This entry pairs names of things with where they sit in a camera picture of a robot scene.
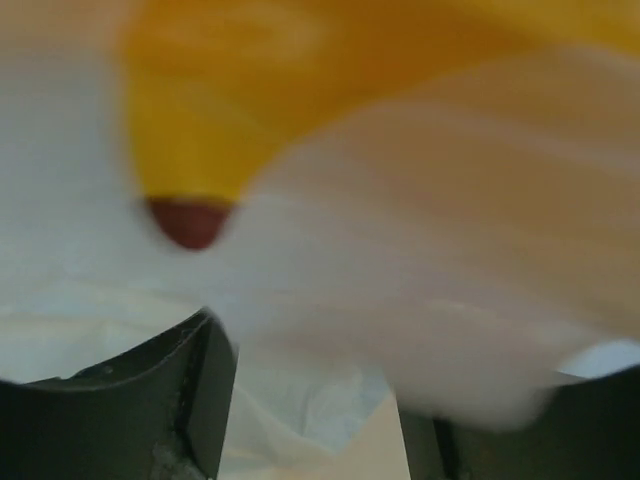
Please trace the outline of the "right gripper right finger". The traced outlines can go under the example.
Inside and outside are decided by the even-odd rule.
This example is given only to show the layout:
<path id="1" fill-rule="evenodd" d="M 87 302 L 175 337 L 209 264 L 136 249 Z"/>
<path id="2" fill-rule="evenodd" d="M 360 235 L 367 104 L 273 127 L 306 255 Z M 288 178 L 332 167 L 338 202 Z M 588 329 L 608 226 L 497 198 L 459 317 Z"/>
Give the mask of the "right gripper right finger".
<path id="1" fill-rule="evenodd" d="M 637 480 L 639 370 L 565 386 L 528 427 L 489 432 L 399 412 L 413 479 Z"/>

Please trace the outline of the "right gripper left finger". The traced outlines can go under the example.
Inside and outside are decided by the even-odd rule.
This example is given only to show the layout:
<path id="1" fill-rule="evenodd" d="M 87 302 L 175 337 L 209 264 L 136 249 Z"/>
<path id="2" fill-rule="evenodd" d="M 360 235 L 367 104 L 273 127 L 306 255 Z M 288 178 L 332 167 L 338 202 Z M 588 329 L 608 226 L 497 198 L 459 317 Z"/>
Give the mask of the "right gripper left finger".
<path id="1" fill-rule="evenodd" d="M 185 321 L 70 378 L 1 383 L 4 479 L 214 479 L 237 368 L 218 320 Z"/>

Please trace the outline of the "translucent plastic bag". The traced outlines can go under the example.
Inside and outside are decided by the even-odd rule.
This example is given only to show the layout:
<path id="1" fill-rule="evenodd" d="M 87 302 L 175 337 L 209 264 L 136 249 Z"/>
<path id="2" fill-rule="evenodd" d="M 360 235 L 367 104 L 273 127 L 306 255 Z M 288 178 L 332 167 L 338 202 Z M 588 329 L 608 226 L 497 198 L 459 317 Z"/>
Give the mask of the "translucent plastic bag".
<path id="1" fill-rule="evenodd" d="M 214 479 L 413 479 L 401 410 L 518 431 L 639 370 L 639 51 L 467 66 L 304 133 L 236 200 L 146 197 L 120 54 L 144 2 L 1 5 L 1 383 L 208 309 L 237 358 Z"/>

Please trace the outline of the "fake orange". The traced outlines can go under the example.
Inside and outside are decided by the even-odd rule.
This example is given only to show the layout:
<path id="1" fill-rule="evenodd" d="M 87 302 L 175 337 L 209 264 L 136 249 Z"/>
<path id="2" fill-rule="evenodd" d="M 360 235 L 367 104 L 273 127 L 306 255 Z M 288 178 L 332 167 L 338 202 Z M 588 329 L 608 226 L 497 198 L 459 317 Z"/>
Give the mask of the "fake orange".
<path id="1" fill-rule="evenodd" d="M 120 43 L 146 197 L 236 200 L 343 113 L 560 43 L 639 51 L 635 1 L 146 1 Z"/>

